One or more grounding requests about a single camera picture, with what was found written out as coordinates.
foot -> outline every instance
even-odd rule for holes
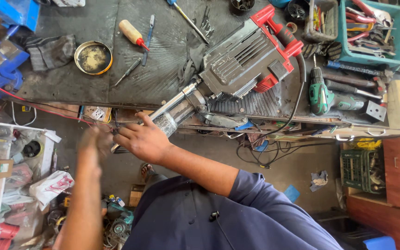
[[[154,169],[152,168],[152,165],[149,163],[144,163],[141,167],[141,176],[145,181],[149,178],[149,176],[155,174]]]

red nozzle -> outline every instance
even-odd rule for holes
[[[149,48],[146,47],[146,45],[144,44],[144,41],[143,41],[142,38],[138,38],[138,39],[137,39],[137,45],[138,45],[138,46],[141,46],[141,47],[143,47],[143,48],[145,48],[145,49],[147,49],[147,51],[150,51]]]

hand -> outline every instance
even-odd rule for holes
[[[144,126],[127,124],[125,128],[118,130],[119,134],[114,136],[114,142],[125,147],[140,160],[160,165],[165,155],[175,146],[147,114],[138,112],[135,116],[143,120]]]
[[[86,129],[78,143],[77,171],[99,169],[100,162],[110,154],[112,137],[111,133],[100,131],[99,128]]]

cordless drill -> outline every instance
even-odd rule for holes
[[[316,65],[314,55],[314,68],[311,69],[310,83],[311,111],[314,115],[325,115],[330,108],[335,106],[340,110],[357,110],[364,106],[364,102],[342,94],[334,94],[328,90],[322,77],[322,70]]]

blue shirt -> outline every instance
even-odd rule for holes
[[[219,218],[210,221],[211,213]],[[178,176],[141,197],[129,249],[342,250],[302,208],[265,182],[240,170],[228,198]]]

